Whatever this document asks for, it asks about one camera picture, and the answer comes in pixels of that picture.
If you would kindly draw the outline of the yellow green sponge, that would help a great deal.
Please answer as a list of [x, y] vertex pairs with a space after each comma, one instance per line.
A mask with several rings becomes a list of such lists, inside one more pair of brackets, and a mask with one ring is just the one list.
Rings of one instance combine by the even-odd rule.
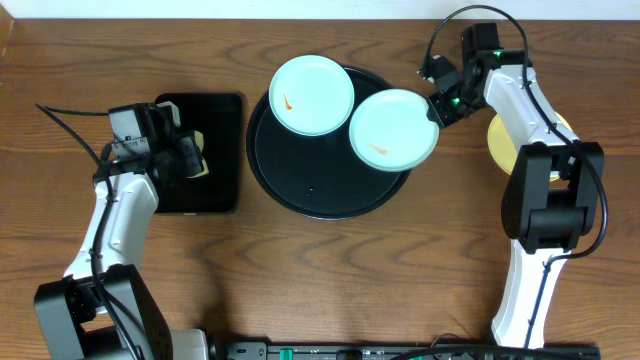
[[188, 160], [188, 178], [198, 178], [209, 173], [206, 159], [203, 156], [204, 135], [201, 132], [193, 131], [193, 151]]

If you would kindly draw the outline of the light blue plate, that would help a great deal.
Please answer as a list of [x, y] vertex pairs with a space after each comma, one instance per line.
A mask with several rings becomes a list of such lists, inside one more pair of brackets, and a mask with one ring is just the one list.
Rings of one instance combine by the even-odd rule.
[[278, 68], [268, 91], [271, 111], [289, 131], [302, 136], [329, 134], [351, 115], [355, 89], [346, 70], [319, 55], [290, 59]]
[[349, 140], [366, 165], [402, 172], [421, 164], [436, 147], [438, 125], [429, 120], [425, 98], [404, 89], [367, 97], [352, 115]]

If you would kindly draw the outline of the yellow plate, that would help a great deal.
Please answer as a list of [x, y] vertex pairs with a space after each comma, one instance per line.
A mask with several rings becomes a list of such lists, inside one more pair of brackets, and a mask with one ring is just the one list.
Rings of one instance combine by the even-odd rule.
[[512, 174], [520, 148], [538, 141], [548, 146], [565, 145], [541, 119], [528, 122], [508, 120], [504, 123], [500, 115], [496, 114], [487, 131], [490, 155], [508, 175]]

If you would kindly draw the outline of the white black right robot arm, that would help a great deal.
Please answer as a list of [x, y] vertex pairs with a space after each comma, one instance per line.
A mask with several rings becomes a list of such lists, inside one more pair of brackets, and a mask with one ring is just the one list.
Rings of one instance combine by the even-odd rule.
[[419, 73], [437, 88], [427, 116], [446, 128], [490, 107], [502, 121], [516, 151], [501, 205], [511, 255], [491, 333], [500, 346], [541, 349], [560, 273], [578, 258], [580, 238], [591, 231], [596, 208], [606, 204], [604, 152], [557, 116], [527, 47], [504, 49], [494, 23], [467, 27], [461, 43], [461, 70], [442, 56], [425, 56]]

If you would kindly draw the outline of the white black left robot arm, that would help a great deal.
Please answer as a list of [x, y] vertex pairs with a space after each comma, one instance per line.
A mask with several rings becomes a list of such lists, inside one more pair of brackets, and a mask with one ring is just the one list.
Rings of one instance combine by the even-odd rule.
[[34, 308], [54, 359], [206, 359], [200, 329], [172, 330], [137, 266], [159, 205], [156, 163], [207, 173], [201, 133], [188, 131], [155, 150], [149, 138], [115, 140], [100, 156], [96, 205], [82, 246], [62, 279], [38, 287]]

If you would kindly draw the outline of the black rectangular tray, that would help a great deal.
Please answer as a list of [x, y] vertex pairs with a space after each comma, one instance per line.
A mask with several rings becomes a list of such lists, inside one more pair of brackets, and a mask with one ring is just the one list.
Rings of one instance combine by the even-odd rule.
[[209, 173], [159, 188], [158, 214], [217, 214], [235, 210], [239, 194], [242, 97], [237, 93], [164, 93], [179, 110], [182, 132], [203, 134]]

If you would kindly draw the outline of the black round tray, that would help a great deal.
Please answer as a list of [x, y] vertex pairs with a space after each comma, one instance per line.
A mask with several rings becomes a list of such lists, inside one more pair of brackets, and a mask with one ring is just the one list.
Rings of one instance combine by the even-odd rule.
[[296, 134], [280, 124], [264, 94], [246, 134], [254, 177], [276, 202], [304, 216], [339, 220], [375, 210], [402, 188], [410, 172], [384, 172], [362, 162], [351, 147], [349, 125], [317, 137]]

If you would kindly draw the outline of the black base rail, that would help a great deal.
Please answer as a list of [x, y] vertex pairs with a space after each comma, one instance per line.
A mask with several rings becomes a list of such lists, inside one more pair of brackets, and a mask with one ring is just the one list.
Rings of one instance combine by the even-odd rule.
[[224, 360], [490, 360], [490, 359], [584, 359], [600, 360], [592, 346], [560, 346], [538, 350], [511, 349], [494, 345], [436, 342], [427, 346], [387, 346], [385, 344], [269, 344], [235, 342], [219, 348], [216, 359]]

